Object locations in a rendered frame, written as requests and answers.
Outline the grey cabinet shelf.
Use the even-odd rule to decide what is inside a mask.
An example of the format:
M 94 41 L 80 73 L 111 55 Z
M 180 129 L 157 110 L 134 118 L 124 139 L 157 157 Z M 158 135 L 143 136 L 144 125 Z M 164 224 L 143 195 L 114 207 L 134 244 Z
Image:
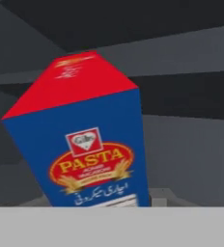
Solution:
M 99 47 L 128 76 L 224 71 L 224 26 Z M 64 50 L 35 31 L 0 36 L 0 85 L 33 81 Z

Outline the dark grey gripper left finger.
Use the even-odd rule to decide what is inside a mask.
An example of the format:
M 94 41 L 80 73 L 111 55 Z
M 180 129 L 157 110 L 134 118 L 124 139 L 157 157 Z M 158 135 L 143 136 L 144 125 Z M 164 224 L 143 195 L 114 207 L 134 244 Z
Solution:
M 21 204 L 21 206 L 50 206 L 50 202 L 45 195 L 42 195 L 39 198 Z

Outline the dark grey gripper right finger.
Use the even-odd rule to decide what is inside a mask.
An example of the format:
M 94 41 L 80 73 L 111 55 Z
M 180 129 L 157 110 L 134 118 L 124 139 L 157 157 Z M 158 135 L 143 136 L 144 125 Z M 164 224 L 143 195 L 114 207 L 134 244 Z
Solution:
M 149 189 L 151 204 L 156 207 L 164 206 L 190 206 L 194 207 L 193 204 L 185 199 L 178 198 L 174 192 L 169 188 L 150 188 Z

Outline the blue and red pasta box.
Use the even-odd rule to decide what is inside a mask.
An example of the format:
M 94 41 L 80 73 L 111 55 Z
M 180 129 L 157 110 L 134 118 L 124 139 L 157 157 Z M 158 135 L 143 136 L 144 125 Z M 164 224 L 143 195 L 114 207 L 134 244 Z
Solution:
M 138 87 L 96 51 L 55 59 L 3 116 L 52 206 L 148 206 Z

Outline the dark grey cabinet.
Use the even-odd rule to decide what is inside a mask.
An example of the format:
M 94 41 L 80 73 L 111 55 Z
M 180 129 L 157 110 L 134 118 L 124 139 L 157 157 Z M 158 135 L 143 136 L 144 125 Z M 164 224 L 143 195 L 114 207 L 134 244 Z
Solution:
M 223 26 L 224 0 L 0 0 L 0 36 L 35 31 L 62 55 Z M 224 71 L 128 77 L 141 91 L 149 187 L 224 206 Z M 33 81 L 0 85 L 0 206 L 43 195 L 1 124 Z

